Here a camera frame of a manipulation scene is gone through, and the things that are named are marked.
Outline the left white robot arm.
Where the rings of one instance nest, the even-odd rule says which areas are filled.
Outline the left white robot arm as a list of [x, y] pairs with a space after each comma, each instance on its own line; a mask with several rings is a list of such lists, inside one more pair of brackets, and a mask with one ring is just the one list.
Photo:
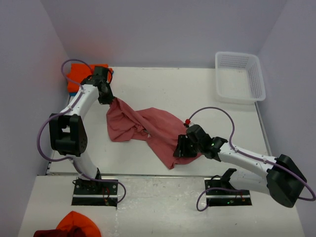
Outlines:
[[102, 190], [100, 171], [88, 152], [88, 137], [83, 119], [95, 101], [101, 105], [112, 103], [114, 96], [110, 87], [113, 73], [109, 68], [96, 66], [79, 85], [79, 90], [68, 106], [59, 114], [51, 114], [49, 135], [51, 147], [68, 159], [86, 180], [85, 188], [92, 194]]

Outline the pink t shirt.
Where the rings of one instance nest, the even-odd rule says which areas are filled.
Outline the pink t shirt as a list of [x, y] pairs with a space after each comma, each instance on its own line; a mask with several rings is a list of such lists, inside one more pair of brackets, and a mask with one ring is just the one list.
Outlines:
[[106, 113], [106, 121], [111, 141], [145, 141], [168, 169], [173, 169], [176, 164], [191, 163], [201, 156], [173, 156], [178, 136], [185, 134], [186, 128], [179, 118], [167, 111], [156, 108], [135, 111], [121, 99], [115, 98]]

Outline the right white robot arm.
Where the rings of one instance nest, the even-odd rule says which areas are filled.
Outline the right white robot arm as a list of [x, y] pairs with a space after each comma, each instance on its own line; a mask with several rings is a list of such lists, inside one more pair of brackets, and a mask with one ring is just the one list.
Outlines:
[[220, 188], [226, 194], [235, 190], [252, 190], [268, 194], [282, 206], [292, 208], [307, 181], [289, 156], [276, 158], [231, 146], [228, 140], [210, 137], [195, 124], [187, 128], [186, 134], [178, 136], [173, 155], [189, 159], [198, 154], [236, 166], [221, 177]]

